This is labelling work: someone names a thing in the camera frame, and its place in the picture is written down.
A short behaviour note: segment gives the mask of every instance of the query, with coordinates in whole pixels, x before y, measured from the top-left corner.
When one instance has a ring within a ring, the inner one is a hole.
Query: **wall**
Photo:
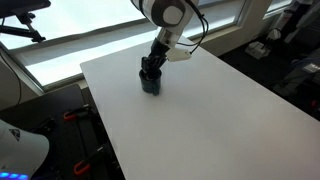
[[[257,34],[266,32],[279,15],[264,18],[272,0],[247,0],[246,12],[238,26],[209,34],[202,43],[202,47],[210,53],[219,56],[234,48],[249,42]],[[23,101],[42,95],[41,92],[15,65],[19,76],[23,80]],[[18,94],[18,83],[13,73],[0,62],[0,110],[15,105]]]
[[[9,58],[1,51],[1,54],[8,60]],[[31,88],[25,82],[30,81],[25,78],[22,72],[17,69],[17,66],[10,64],[16,70],[18,75],[22,78],[22,101],[27,101],[41,95],[41,91]],[[16,76],[4,64],[0,57],[0,110],[16,105],[19,99],[19,85]]]

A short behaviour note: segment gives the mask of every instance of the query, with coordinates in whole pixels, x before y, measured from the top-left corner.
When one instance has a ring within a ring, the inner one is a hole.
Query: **white table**
[[[319,180],[320,123],[203,49],[141,89],[142,44],[81,65],[127,180]]]

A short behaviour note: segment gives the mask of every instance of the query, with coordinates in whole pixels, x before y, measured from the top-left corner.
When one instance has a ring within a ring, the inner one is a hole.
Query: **white tabletop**
[[[81,65],[127,180],[319,180],[320,124],[199,48],[141,89],[151,42]]]

